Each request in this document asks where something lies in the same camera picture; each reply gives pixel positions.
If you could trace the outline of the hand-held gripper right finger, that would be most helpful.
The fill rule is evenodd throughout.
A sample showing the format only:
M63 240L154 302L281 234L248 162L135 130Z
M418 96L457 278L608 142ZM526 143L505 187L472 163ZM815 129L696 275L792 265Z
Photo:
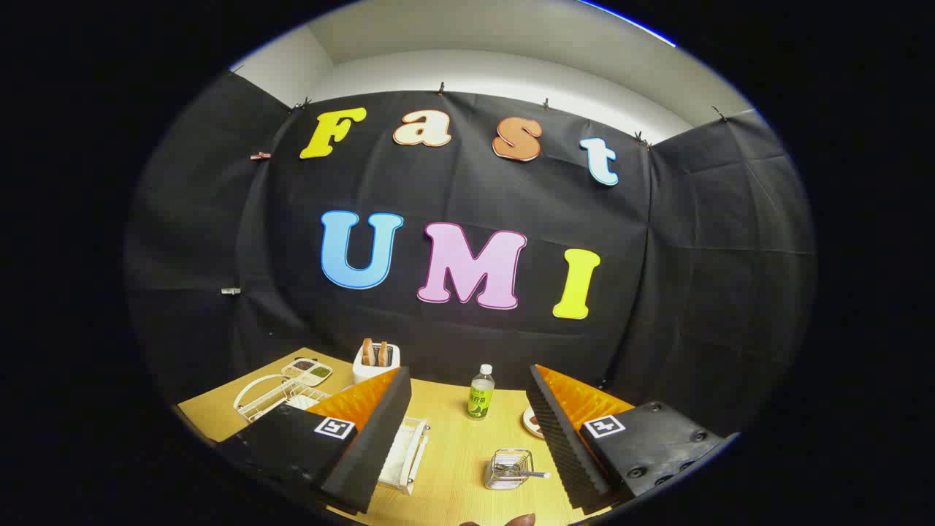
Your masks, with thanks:
M584 512L659 492L731 442L668 403L626 403L540 364L529 376L525 393L565 494Z

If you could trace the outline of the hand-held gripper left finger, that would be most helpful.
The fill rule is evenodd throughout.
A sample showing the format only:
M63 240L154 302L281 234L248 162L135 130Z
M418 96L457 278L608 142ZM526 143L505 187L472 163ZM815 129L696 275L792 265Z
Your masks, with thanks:
M309 409L280 404L216 449L295 503L365 513L410 400L394 367Z

